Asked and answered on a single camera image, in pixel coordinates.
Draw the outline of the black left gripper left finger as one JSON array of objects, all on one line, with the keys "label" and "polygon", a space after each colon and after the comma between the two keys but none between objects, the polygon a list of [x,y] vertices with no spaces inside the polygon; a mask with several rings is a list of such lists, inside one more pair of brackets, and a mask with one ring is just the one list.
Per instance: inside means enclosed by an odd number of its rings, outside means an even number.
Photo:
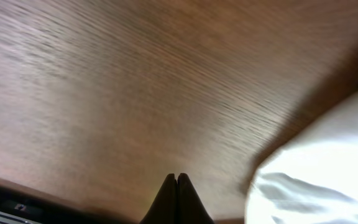
[{"label": "black left gripper left finger", "polygon": [[177,180],[174,174],[168,174],[140,224],[175,224],[176,211]]}]

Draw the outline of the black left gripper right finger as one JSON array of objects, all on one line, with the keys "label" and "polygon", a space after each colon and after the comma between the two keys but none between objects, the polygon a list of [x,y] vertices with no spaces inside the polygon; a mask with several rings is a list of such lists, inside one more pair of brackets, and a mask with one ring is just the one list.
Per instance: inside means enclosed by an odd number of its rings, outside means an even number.
[{"label": "black left gripper right finger", "polygon": [[177,220],[179,224],[214,224],[185,173],[177,179]]}]

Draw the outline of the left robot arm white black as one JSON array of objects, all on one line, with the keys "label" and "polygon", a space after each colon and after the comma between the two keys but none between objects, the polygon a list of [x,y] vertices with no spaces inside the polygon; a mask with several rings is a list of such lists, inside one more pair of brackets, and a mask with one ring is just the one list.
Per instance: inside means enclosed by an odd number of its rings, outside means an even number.
[{"label": "left robot arm white black", "polygon": [[[212,224],[189,176],[168,174],[141,223]],[[128,218],[85,212],[0,187],[0,223],[131,223]]]}]

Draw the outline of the white printed t-shirt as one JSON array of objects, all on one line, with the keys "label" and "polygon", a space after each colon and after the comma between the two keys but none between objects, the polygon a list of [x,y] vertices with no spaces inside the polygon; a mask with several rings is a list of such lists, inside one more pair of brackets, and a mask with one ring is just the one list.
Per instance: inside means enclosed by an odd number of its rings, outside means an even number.
[{"label": "white printed t-shirt", "polygon": [[245,222],[358,223],[358,92],[258,166]]}]

